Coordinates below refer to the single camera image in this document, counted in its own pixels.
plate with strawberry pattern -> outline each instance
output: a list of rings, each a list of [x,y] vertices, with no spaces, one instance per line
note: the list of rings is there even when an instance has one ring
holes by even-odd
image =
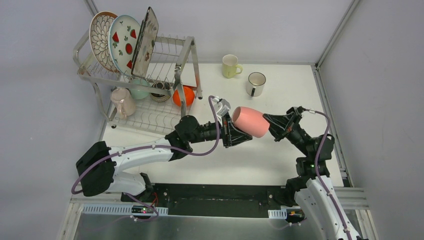
[[[110,25],[108,34],[110,56],[116,68],[126,76],[131,76],[139,31],[140,24],[128,15],[118,16]]]

white mug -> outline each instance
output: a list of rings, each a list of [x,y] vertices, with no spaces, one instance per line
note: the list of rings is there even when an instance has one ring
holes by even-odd
[[[110,95],[110,100],[115,105],[121,119],[126,119],[136,112],[136,102],[126,88],[115,89]]]
[[[252,72],[249,75],[248,82],[246,84],[246,92],[251,97],[257,97],[262,94],[264,90],[265,82],[267,78],[260,72]]]

strawberry design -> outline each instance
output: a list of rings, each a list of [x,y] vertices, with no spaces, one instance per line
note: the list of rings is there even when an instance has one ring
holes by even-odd
[[[133,61],[129,60],[129,62],[126,64],[127,67],[129,67],[130,69],[133,68]]]
[[[115,34],[113,35],[112,39],[113,39],[113,41],[119,43],[119,37],[118,37],[117,32],[115,32]]]
[[[130,35],[131,37],[133,37],[133,38],[135,38],[135,39],[136,39],[136,38],[137,38],[137,37],[136,37],[136,30],[134,30],[134,29],[133,29],[133,30],[131,30],[131,32],[129,33],[129,35]]]
[[[125,45],[125,51],[127,54],[132,54],[133,53],[133,46],[131,46],[131,44],[127,43]]]

pink cup in rack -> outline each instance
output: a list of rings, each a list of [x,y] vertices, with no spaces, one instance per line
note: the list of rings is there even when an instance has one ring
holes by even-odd
[[[270,127],[270,123],[255,109],[239,106],[232,113],[232,122],[243,132],[256,138],[262,138]]]

green cup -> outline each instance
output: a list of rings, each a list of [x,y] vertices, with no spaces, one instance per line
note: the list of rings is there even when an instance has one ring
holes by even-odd
[[[133,84],[140,84],[146,87],[150,87],[149,83],[146,80],[141,80],[140,78],[136,78],[132,80]],[[140,99],[144,99],[145,97],[147,97],[149,95],[149,92],[147,91],[143,91],[143,90],[138,90],[135,88],[132,88],[129,90],[131,92],[131,97],[133,99],[136,100],[140,100]]]
[[[239,59],[231,54],[225,55],[222,58],[222,75],[227,79],[234,77],[237,74],[241,74],[243,72],[243,67],[239,64]]]

